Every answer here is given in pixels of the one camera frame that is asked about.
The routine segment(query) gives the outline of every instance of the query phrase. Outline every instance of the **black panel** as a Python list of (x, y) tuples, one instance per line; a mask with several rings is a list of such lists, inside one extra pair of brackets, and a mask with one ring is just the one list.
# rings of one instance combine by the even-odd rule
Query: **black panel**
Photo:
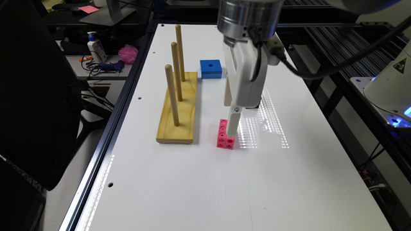
[(76, 75), (30, 0), (0, 6), (0, 153), (47, 190), (73, 157)]

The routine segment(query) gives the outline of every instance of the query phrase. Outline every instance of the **wooden peg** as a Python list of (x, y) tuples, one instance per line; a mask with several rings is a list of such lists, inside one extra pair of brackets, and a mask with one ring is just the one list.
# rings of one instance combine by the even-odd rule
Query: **wooden peg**
[(177, 100), (182, 101), (182, 91), (181, 91), (181, 80), (179, 71), (179, 55), (177, 51), (177, 44), (175, 42), (171, 43), (171, 53), (173, 54), (173, 65), (175, 74), (175, 87), (177, 89)]
[(180, 24), (175, 25), (175, 33), (177, 36), (177, 46), (179, 48), (179, 63), (180, 63), (180, 78), (181, 81), (186, 81), (186, 73), (184, 70), (184, 57), (182, 54), (182, 39), (181, 39), (181, 26)]
[(173, 112), (174, 126), (178, 126), (180, 125), (180, 122), (179, 111), (177, 110), (177, 100), (175, 99), (173, 69), (171, 68), (170, 64), (167, 64), (165, 70), (167, 77), (168, 94), (170, 95), (171, 111)]

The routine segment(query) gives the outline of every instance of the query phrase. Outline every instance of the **metal frame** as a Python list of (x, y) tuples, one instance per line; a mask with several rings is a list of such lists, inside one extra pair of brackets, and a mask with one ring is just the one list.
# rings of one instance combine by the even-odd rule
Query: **metal frame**
[(101, 166), (104, 165), (104, 163), (107, 164), (107, 160), (109, 159), (114, 144), (116, 143), (122, 122), (126, 116), (126, 111), (130, 105), (141, 71), (143, 70), (143, 65), (146, 60), (148, 50), (150, 49), (150, 44), (156, 28), (157, 24), (150, 24), (148, 26), (147, 34), (144, 36), (139, 53), (133, 63), (125, 85), (121, 90), (116, 107), (114, 108), (112, 116), (104, 129), (100, 142), (98, 143), (96, 151), (94, 152), (84, 177), (80, 182), (73, 201), (70, 204), (69, 210), (67, 211), (60, 227), (60, 231), (76, 230), (78, 221), (80, 220), (85, 204), (87, 203), (87, 199), (89, 198), (93, 185), (100, 174)]

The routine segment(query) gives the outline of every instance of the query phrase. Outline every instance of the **black cable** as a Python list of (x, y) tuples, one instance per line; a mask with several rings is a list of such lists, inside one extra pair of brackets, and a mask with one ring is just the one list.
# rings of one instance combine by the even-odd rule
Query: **black cable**
[(109, 103), (108, 103), (108, 102), (106, 102), (106, 101), (104, 101), (104, 100), (100, 99), (99, 97), (92, 96), (92, 95), (89, 95), (89, 94), (80, 94), (80, 95), (81, 95), (81, 96), (92, 97), (92, 98), (94, 98), (94, 99), (97, 99), (97, 102), (99, 102), (99, 103), (101, 103), (101, 104), (103, 104), (103, 105), (104, 105), (104, 103), (106, 103), (106, 104), (108, 104), (108, 105), (109, 105)]
[(130, 5), (131, 3), (136, 2), (136, 1), (139, 1), (139, 0), (133, 0), (133, 1), (125, 4), (124, 6), (121, 7), (121, 9), (123, 9), (124, 7), (126, 7), (126, 6), (128, 6), (128, 5)]
[(371, 155), (368, 157), (368, 159), (367, 159), (362, 165), (358, 166), (358, 168), (360, 168), (360, 167), (363, 166), (365, 163), (367, 163), (368, 161), (370, 161), (370, 159), (372, 158), (372, 156), (374, 155), (375, 151), (377, 150), (377, 148), (378, 148), (378, 146), (379, 146), (380, 144), (381, 144), (380, 142), (377, 143), (377, 145), (375, 146), (374, 150), (372, 151), (372, 153), (371, 153)]
[(405, 230), (407, 230), (408, 228), (410, 228), (410, 226), (411, 226), (411, 223), (409, 223), (409, 224), (407, 225), (407, 227), (404, 228), (403, 231), (405, 231)]
[(119, 3), (125, 3), (125, 4), (130, 4), (130, 5), (132, 5), (132, 6), (138, 6), (138, 7), (141, 7), (141, 8), (146, 8), (146, 9), (149, 9), (150, 11), (153, 12), (153, 9), (151, 9), (151, 8), (149, 8), (149, 7), (140, 6), (140, 5), (137, 5), (137, 4), (131, 4), (132, 2), (128, 3), (128, 2), (124, 2), (124, 1), (120, 1), (120, 0), (116, 0), (116, 1), (119, 2)]
[[(89, 87), (89, 92), (94, 96), (94, 97), (96, 97), (96, 95), (91, 91), (94, 91), (93, 90), (93, 88), (92, 87)], [(106, 97), (104, 97), (103, 99), (105, 99), (105, 101), (106, 101), (106, 103), (110, 106), (110, 107), (112, 107), (112, 108), (114, 108), (115, 106), (114, 106), (114, 104), (112, 104)]]
[(360, 166), (358, 166), (358, 167), (362, 167), (362, 166), (363, 166), (363, 168), (362, 168), (363, 170), (362, 170), (362, 171), (364, 171), (365, 168), (367, 167), (367, 165), (368, 165), (369, 163), (371, 163), (375, 158), (377, 158), (378, 156), (380, 156), (384, 151), (385, 151), (385, 148), (381, 149), (379, 152), (377, 152), (377, 154), (375, 154), (375, 156), (373, 156), (372, 158), (371, 158), (371, 156), (370, 156), (370, 158), (369, 158), (367, 161), (365, 161), (362, 165), (360, 165)]
[(259, 69), (261, 67), (261, 47), (262, 44), (257, 45), (257, 61), (256, 61), (256, 66), (254, 68), (254, 74), (252, 75), (251, 82), (256, 81), (258, 74), (259, 74)]
[(405, 19), (400, 25), (395, 27), (393, 30), (388, 32), (386, 35), (384, 35), (382, 38), (380, 38), (377, 42), (371, 44), (364, 50), (360, 51), (359, 53), (355, 54), (351, 58), (345, 60), (341, 64), (338, 64), (328, 70), (322, 71), (320, 73), (302, 73), (298, 71), (296, 68), (294, 68), (286, 59), (286, 56), (282, 49), (274, 49), (273, 54), (280, 59), (287, 68), (293, 72), (295, 75), (305, 79), (305, 80), (318, 80), (323, 77), (329, 76), (330, 74), (337, 73), (341, 71), (342, 69), (348, 67), (349, 65), (354, 64), (355, 62), (361, 60), (362, 58), (366, 57), (368, 54), (371, 52), (377, 50), (382, 44), (388, 42), (390, 39), (394, 38), (397, 34), (401, 33), (403, 30), (407, 29), (411, 25), (411, 16)]
[(396, 210), (397, 210), (396, 205), (393, 205), (393, 206), (394, 206), (394, 210), (393, 210), (392, 213), (391, 213), (391, 217), (393, 217), (393, 215), (396, 213)]
[(257, 48), (257, 61), (254, 66), (254, 74), (252, 75), (251, 82), (256, 81), (259, 70), (261, 68), (261, 48), (263, 47), (263, 40), (260, 38), (258, 29), (254, 26), (250, 27), (248, 30), (252, 44)]

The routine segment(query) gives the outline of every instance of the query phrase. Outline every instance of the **white tabletop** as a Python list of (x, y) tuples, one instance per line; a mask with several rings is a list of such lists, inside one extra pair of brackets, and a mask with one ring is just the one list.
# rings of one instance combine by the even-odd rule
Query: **white tabletop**
[[(77, 75), (77, 78), (79, 80), (86, 80), (89, 77), (90, 71), (86, 71), (85, 69), (82, 68), (82, 63), (79, 62), (78, 60), (81, 59), (83, 56), (82, 55), (66, 55), (66, 59), (69, 61), (71, 67), (73, 68), (74, 72)], [(115, 64), (117, 63), (120, 59), (118, 55), (107, 55), (107, 60), (106, 64), (109, 64), (110, 62)], [(89, 62), (88, 60), (83, 62), (83, 66), (85, 67), (85, 64)], [(124, 66), (124, 69), (118, 73), (99, 73), (96, 76), (90, 76), (90, 80), (126, 80), (127, 76), (131, 70), (132, 65), (126, 64)]]
[[(216, 147), (229, 111), (225, 77), (198, 80), (194, 143), (158, 144), (174, 28), (157, 28), (101, 194), (82, 215), (91, 231), (391, 230), (303, 80), (283, 64), (268, 68), (261, 107), (243, 110), (233, 150)], [(200, 60), (219, 59), (225, 72), (215, 26), (182, 25), (182, 38), (186, 71), (200, 76)]]

